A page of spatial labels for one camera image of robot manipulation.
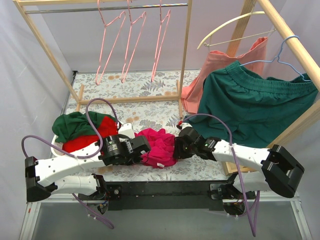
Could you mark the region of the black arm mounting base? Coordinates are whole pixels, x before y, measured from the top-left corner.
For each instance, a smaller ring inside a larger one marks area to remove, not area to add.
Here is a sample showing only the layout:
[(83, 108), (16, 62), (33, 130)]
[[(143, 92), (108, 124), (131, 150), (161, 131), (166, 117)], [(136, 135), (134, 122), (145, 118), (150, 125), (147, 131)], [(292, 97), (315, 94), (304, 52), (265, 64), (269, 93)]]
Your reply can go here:
[(245, 212), (243, 195), (227, 180), (107, 182), (104, 194), (78, 197), (101, 202), (103, 212), (206, 209), (238, 216)]

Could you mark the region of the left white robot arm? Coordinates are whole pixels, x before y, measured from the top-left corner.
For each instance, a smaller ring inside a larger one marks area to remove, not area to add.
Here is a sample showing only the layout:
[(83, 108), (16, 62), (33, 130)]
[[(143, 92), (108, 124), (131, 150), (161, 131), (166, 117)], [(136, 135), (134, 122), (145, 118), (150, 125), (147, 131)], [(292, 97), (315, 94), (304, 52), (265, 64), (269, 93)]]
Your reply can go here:
[(26, 200), (39, 202), (54, 194), (82, 194), (93, 200), (110, 194), (103, 176), (77, 176), (76, 173), (110, 165), (140, 163), (151, 150), (145, 136), (130, 139), (117, 134), (98, 140), (70, 155), (37, 160), (25, 159)]

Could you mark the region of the magenta t shirt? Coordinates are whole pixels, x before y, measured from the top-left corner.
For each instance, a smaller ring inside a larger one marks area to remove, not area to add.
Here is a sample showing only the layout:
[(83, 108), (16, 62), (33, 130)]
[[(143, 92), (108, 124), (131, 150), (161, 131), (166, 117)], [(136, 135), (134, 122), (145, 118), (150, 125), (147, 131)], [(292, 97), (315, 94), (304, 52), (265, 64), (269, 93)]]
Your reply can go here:
[(146, 137), (150, 145), (151, 150), (141, 156), (142, 164), (145, 166), (162, 169), (177, 163), (177, 159), (174, 158), (175, 136), (167, 133), (164, 128), (159, 131), (147, 128), (134, 135)]

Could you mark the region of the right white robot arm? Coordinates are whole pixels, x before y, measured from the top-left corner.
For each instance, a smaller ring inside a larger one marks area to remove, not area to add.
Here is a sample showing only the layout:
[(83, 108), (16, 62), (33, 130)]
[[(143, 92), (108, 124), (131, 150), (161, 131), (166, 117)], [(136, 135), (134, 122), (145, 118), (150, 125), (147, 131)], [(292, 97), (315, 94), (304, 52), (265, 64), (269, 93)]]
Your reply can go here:
[(230, 145), (217, 137), (204, 138), (190, 127), (184, 127), (174, 139), (176, 159), (198, 156), (203, 160), (234, 163), (251, 168), (252, 172), (238, 174), (226, 186), (227, 195), (237, 199), (249, 191), (273, 191), (293, 198), (305, 172), (304, 167), (281, 145), (271, 148), (253, 148)]

